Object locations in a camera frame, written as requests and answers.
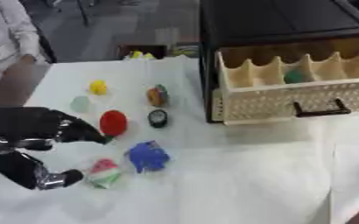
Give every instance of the robotic hand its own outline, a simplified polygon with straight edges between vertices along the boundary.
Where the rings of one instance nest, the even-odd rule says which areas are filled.
[[[107,143],[94,127],[58,110],[0,108],[0,173],[25,188],[66,187],[83,175],[77,170],[50,173],[41,161],[17,149],[49,151],[54,143],[76,141]]]

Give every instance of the white tablecloth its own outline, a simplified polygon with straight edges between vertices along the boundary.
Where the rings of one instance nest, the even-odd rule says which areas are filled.
[[[108,109],[123,111],[128,131],[114,143],[58,144],[32,153],[54,171],[85,169],[111,157],[127,167],[112,190],[84,182],[55,191],[20,188],[0,176],[0,223],[76,224],[341,224],[359,211],[359,116],[238,127],[204,120],[197,61],[58,64],[27,106],[59,109],[97,126]],[[105,80],[109,94],[88,94]],[[167,86],[171,122],[153,129],[147,88]],[[88,95],[93,107],[74,113],[70,101]],[[136,174],[123,153],[156,140],[172,157],[164,171]]]

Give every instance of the drawer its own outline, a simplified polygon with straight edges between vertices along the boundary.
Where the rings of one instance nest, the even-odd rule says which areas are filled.
[[[222,48],[227,125],[359,112],[359,38]]]

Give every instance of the red ball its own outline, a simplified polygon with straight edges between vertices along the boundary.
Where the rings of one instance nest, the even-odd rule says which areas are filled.
[[[123,134],[128,127],[126,116],[117,110],[105,112],[101,116],[100,124],[103,134],[110,137],[116,137]]]

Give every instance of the drawer handle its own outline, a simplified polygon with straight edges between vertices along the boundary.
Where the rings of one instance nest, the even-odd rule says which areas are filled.
[[[310,116],[337,116],[337,115],[347,115],[351,113],[351,110],[347,108],[341,99],[335,99],[334,102],[338,109],[322,110],[322,111],[304,111],[300,104],[295,101],[293,106],[297,112],[297,117],[310,117]]]

